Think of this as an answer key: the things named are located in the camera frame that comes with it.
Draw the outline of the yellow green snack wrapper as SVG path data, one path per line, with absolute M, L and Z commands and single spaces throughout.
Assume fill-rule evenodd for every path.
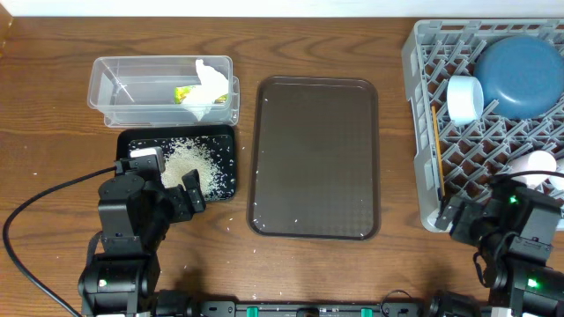
M 215 104 L 218 100 L 226 100 L 228 88 L 226 86 L 188 85 L 174 89 L 174 103 L 185 105 Z

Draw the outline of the pink cup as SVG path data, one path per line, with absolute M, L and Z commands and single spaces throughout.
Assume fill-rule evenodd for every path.
M 508 162 L 510 173 L 529 171 L 555 172 L 556 166 L 556 159 L 547 151 L 533 151 Z M 515 181 L 526 184 L 528 188 L 536 188 L 547 179 L 547 174 L 528 174 L 514 177 Z

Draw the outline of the wooden chopstick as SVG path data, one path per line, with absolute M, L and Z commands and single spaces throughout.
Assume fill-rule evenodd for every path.
M 444 198 L 446 195 L 445 193 L 445 186 L 444 186 L 444 179 L 443 179 L 443 168 L 442 168 L 442 152 L 440 146 L 440 136 L 439 136 L 439 127 L 438 127 L 438 120 L 437 120 L 437 112 L 435 106 L 431 106 L 432 110 L 432 119 L 433 119 L 433 127 L 434 127 L 434 142 L 436 148 L 436 157 L 437 157 L 437 166 L 438 166 L 438 174 L 439 174 L 439 182 L 440 182 L 440 192 L 441 192 L 441 199 Z

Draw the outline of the white napkin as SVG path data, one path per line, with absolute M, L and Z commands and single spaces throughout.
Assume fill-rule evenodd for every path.
M 212 66 L 196 59 L 199 85 L 187 85 L 174 89 L 174 101 L 189 110 L 200 122 L 208 114 L 212 105 L 224 104 L 229 92 L 229 81 Z

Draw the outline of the light blue rice bowl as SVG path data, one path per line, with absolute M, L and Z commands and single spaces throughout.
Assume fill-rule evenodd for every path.
M 464 126 L 479 119 L 484 110 L 479 80 L 467 76 L 451 77 L 447 86 L 447 109 L 455 126 Z

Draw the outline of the dark blue plate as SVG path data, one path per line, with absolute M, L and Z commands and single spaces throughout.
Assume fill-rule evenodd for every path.
M 508 37 L 492 44 L 477 60 L 473 76 L 493 112 L 517 120 L 537 118 L 563 93 L 563 57 L 538 38 Z

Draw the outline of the light green cup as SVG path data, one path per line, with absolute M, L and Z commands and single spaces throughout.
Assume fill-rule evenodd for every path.
M 564 189 L 564 158 L 557 160 L 556 164 L 555 172 L 559 173 L 560 176 L 550 176 L 549 181 L 555 190 L 562 191 Z

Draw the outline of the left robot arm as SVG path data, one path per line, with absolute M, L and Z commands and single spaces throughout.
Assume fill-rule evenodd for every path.
M 164 188 L 157 172 L 123 173 L 99 189 L 102 230 L 91 239 L 78 281 L 85 316 L 195 316 L 183 291 L 158 291 L 157 250 L 170 225 L 204 211 L 199 173 Z

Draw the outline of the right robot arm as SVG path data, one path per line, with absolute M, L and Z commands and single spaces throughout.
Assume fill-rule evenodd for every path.
M 562 316 L 563 274 L 546 265 L 559 219 L 555 199 L 509 181 L 494 184 L 486 204 L 450 197 L 435 227 L 477 248 L 473 262 L 490 306 L 514 316 Z

